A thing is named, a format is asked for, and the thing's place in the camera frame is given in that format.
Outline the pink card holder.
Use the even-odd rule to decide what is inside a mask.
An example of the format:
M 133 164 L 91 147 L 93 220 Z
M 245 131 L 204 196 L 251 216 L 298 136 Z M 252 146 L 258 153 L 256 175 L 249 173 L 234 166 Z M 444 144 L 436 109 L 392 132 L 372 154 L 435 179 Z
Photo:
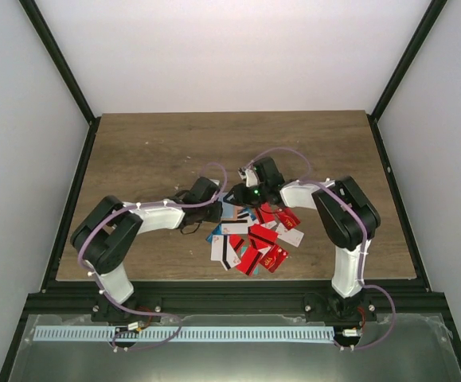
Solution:
M 225 195 L 225 193 L 222 193 L 221 196 L 220 196 L 220 201 L 222 203 L 221 220 L 238 220 L 237 219 L 237 213 L 240 210 L 245 209 L 245 208 L 224 203 L 222 201 L 224 195 Z

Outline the white card black stripe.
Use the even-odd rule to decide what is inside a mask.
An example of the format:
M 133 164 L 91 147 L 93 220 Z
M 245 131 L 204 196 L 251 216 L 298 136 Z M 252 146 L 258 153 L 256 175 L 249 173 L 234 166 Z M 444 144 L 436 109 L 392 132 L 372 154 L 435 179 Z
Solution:
M 246 220 L 247 222 L 253 222 L 256 217 L 250 209 L 242 209 L 237 213 L 238 220 Z
M 240 241 L 241 238 L 235 235 L 213 235 L 210 259 L 219 262 L 226 271 L 236 267 L 240 264 L 240 257 L 235 246 Z

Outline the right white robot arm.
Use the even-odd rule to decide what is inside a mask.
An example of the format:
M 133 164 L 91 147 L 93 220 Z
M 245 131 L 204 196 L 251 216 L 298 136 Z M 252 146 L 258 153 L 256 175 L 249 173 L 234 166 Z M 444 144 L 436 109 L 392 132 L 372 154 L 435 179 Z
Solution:
M 331 315 L 345 321 L 363 301 L 365 258 L 381 218 L 369 198 L 351 176 L 324 182 L 286 180 L 270 157 L 238 170 L 241 183 L 224 201 L 257 209 L 268 203 L 278 209 L 311 209 L 318 212 L 335 246 L 332 295 L 327 299 Z

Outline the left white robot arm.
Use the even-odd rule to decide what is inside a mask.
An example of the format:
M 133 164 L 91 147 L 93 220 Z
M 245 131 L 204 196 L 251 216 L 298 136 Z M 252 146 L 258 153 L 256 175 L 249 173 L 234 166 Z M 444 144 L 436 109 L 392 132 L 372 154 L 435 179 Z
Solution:
M 191 225 L 218 222 L 222 214 L 219 182 L 199 177 L 188 190 L 159 202 L 140 204 L 104 197 L 71 235 L 70 244 L 102 294 L 111 299 L 110 311 L 122 322 L 138 312 L 138 302 L 123 261 L 135 237 L 157 230 L 184 230 Z

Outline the blue card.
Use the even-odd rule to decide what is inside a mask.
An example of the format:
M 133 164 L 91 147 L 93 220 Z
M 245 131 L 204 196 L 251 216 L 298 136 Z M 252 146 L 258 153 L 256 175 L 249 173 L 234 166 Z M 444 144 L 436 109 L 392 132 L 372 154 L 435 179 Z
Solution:
M 206 237 L 206 241 L 211 244 L 213 241 L 213 237 L 215 235 L 220 235 L 220 234 L 221 234 L 221 225 L 219 224 L 218 226 L 214 228 L 214 230 L 211 231 L 211 233 L 208 234 L 208 236 Z

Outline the white card centre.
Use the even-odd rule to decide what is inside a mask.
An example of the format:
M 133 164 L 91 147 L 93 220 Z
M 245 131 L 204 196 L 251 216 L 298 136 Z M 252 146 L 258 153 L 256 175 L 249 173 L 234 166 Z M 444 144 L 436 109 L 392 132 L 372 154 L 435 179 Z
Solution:
M 223 221 L 220 226 L 222 235 L 246 235 L 250 223 L 247 220 Z

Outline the red card upper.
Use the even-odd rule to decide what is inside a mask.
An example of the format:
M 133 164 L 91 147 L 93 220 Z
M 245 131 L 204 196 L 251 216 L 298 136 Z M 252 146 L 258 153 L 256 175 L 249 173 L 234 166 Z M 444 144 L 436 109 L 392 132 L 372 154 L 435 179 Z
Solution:
M 275 222 L 275 216 L 271 209 L 271 206 L 268 203 L 264 203 L 259 207 L 255 208 L 256 218 L 260 224 L 268 224 L 270 222 Z

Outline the red card black stripe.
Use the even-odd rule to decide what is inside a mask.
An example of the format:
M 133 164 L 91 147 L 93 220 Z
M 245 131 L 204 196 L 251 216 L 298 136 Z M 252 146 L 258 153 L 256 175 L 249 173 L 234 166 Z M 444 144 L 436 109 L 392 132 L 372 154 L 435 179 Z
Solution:
M 277 232 L 259 224 L 254 224 L 248 227 L 248 237 L 256 242 L 274 245 L 278 235 L 279 234 Z

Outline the red VIP card right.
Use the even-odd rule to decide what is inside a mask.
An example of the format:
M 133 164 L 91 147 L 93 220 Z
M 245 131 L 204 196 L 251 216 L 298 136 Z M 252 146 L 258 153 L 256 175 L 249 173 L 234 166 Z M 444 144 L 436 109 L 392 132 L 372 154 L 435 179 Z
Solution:
M 300 219 L 292 212 L 290 208 L 278 208 L 275 215 L 279 222 L 290 231 L 300 225 Z

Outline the red vip card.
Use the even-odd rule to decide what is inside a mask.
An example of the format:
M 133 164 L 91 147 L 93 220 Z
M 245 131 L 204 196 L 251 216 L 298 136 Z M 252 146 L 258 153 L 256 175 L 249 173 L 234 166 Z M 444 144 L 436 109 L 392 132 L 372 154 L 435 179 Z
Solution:
M 264 254 L 260 264 L 270 273 L 275 273 L 288 256 L 289 252 L 276 244 Z
M 300 225 L 300 219 L 292 212 L 290 208 L 278 208 L 275 215 L 279 222 L 290 231 Z

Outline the white card right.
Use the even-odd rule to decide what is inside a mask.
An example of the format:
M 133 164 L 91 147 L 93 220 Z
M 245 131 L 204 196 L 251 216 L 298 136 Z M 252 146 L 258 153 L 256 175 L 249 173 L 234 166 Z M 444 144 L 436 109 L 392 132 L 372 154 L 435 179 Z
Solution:
M 281 223 L 278 224 L 275 231 L 278 234 L 277 238 L 279 240 L 282 240 L 283 242 L 290 244 L 294 246 L 295 248 L 299 247 L 304 237 L 303 232 L 295 228 L 287 230 L 285 226 Z

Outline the red VIP card front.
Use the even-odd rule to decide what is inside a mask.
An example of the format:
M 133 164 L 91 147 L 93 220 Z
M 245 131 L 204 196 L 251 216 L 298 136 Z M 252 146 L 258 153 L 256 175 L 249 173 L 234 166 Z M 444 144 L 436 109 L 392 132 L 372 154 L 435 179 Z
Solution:
M 264 254 L 260 264 L 270 273 L 275 273 L 288 256 L 289 252 L 276 244 Z

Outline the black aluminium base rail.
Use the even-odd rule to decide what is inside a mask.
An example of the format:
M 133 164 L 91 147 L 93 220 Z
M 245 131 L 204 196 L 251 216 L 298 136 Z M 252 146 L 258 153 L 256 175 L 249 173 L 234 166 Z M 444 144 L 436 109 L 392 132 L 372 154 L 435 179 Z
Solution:
M 378 285 L 392 297 L 399 313 L 447 314 L 447 299 L 426 289 L 419 280 L 380 280 Z M 303 314 L 312 302 L 331 296 L 327 280 L 308 281 L 200 281 L 136 282 L 125 302 L 128 308 L 188 314 Z M 94 283 L 51 282 L 25 300 L 25 312 L 35 314 L 103 313 L 106 300 Z

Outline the left black frame post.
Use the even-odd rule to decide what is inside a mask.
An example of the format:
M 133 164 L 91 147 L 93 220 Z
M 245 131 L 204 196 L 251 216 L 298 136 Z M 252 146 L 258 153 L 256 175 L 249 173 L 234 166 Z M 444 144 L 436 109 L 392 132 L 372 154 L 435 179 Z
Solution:
M 61 48 L 57 44 L 57 41 L 53 36 L 53 33 L 49 28 L 37 2 L 34 0 L 19 0 L 18 2 L 25 11 L 26 16 L 40 38 L 41 43 L 44 45 L 85 121 L 88 125 L 93 125 L 97 118 L 89 106 L 89 103 L 86 100 L 86 97 L 84 96 L 84 93 L 82 92 L 82 89 L 78 84 L 68 62 L 66 61 Z

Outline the black frame post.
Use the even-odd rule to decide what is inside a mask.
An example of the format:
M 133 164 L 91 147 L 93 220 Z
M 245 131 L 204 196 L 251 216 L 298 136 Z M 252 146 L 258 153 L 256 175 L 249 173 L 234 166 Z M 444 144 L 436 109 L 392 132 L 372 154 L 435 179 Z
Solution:
M 89 106 L 89 103 L 86 100 L 86 97 L 84 96 L 84 93 L 82 92 L 82 89 L 78 84 L 68 62 L 66 61 L 61 48 L 57 44 L 57 41 L 53 36 L 53 33 L 49 28 L 37 2 L 34 0 L 19 0 L 18 2 L 25 11 L 26 16 L 40 38 L 41 43 L 44 45 L 85 121 L 88 125 L 93 125 L 97 118 Z
M 430 1 L 370 115 L 373 119 L 384 114 L 446 4 L 447 0 Z

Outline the right black frame post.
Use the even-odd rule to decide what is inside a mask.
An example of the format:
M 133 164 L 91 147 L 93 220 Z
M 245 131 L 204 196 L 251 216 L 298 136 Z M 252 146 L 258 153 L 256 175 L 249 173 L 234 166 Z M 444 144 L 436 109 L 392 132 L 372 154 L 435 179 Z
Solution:
M 447 0 L 430 1 L 370 115 L 373 119 L 384 114 L 446 4 Z

